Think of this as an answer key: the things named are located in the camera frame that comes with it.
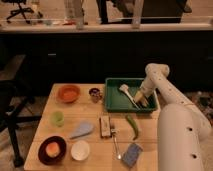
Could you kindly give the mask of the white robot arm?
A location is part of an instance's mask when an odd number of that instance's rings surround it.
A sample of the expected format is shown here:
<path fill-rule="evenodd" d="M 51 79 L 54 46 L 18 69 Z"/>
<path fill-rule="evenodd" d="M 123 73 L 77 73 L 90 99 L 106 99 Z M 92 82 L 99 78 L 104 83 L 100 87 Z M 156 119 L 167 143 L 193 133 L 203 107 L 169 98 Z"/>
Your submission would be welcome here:
<path fill-rule="evenodd" d="M 211 133 L 210 121 L 168 81 L 168 65 L 150 63 L 145 72 L 135 102 L 147 106 L 155 90 L 166 102 L 157 123 L 158 171 L 204 171 L 200 142 Z"/>

